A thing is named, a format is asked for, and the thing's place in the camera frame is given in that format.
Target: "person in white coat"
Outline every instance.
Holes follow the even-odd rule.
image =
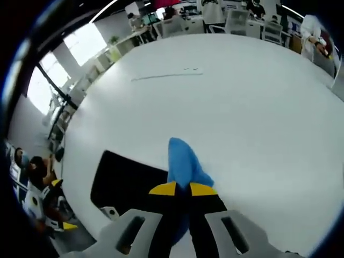
[[[335,77],[339,66],[339,56],[331,37],[319,19],[313,15],[306,15],[300,32],[302,34],[301,55]]]
[[[197,0],[197,10],[202,13],[204,33],[211,33],[210,25],[225,27],[222,0]],[[223,32],[214,28],[215,33]]]

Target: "black pad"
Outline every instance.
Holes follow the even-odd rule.
[[[150,190],[167,182],[167,171],[153,168],[106,150],[91,191],[98,208],[114,207],[119,215],[130,209],[145,210]]]

